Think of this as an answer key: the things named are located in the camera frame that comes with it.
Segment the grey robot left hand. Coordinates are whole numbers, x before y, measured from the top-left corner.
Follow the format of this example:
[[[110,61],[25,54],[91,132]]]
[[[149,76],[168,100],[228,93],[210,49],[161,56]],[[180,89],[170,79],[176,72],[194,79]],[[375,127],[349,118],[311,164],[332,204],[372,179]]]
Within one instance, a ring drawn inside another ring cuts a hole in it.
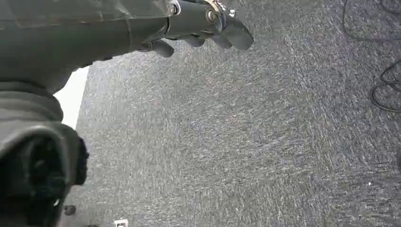
[[[253,36],[218,0],[3,0],[0,3],[0,224],[55,227],[87,177],[88,151],[54,94],[72,72],[131,52],[174,53]]]

